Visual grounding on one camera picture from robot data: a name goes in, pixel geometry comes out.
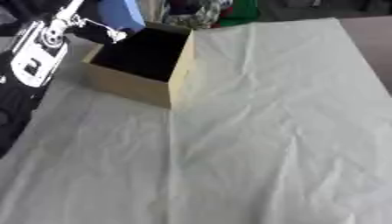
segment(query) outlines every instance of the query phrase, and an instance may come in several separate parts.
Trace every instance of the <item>white tablecloth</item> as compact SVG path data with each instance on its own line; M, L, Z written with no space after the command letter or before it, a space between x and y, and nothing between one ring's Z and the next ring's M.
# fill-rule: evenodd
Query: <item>white tablecloth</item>
M392 101L337 20L195 41L172 112L92 90L74 41L0 161L0 223L390 223Z

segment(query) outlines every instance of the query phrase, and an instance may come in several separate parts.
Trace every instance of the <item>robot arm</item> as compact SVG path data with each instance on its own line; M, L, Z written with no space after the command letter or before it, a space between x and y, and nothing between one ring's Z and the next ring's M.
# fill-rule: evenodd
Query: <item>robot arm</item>
M67 31L94 24L106 29L113 43L127 37L126 32L80 17L77 11L83 2L73 0L49 20L32 21L0 53L0 157L30 121L67 55Z

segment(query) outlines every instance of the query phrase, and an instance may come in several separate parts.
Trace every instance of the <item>blue object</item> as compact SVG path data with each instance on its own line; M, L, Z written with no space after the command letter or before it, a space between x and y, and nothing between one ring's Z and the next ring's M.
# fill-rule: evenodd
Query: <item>blue object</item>
M103 23L116 30L125 28L139 32L145 27L136 0L102 0L98 11Z

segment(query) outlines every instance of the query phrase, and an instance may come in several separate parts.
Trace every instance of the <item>wooden box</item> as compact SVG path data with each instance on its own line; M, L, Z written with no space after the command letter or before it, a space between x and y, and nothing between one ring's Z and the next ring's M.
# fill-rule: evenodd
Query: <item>wooden box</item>
M194 62L193 32L149 23L134 37L98 45L83 61L96 89L170 109Z

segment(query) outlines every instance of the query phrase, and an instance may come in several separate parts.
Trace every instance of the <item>green object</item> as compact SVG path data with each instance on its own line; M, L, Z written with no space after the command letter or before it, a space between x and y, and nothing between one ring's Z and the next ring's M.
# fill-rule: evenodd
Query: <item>green object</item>
M234 0L233 10L222 17L218 24L220 26L242 25L257 21L259 16L257 0Z

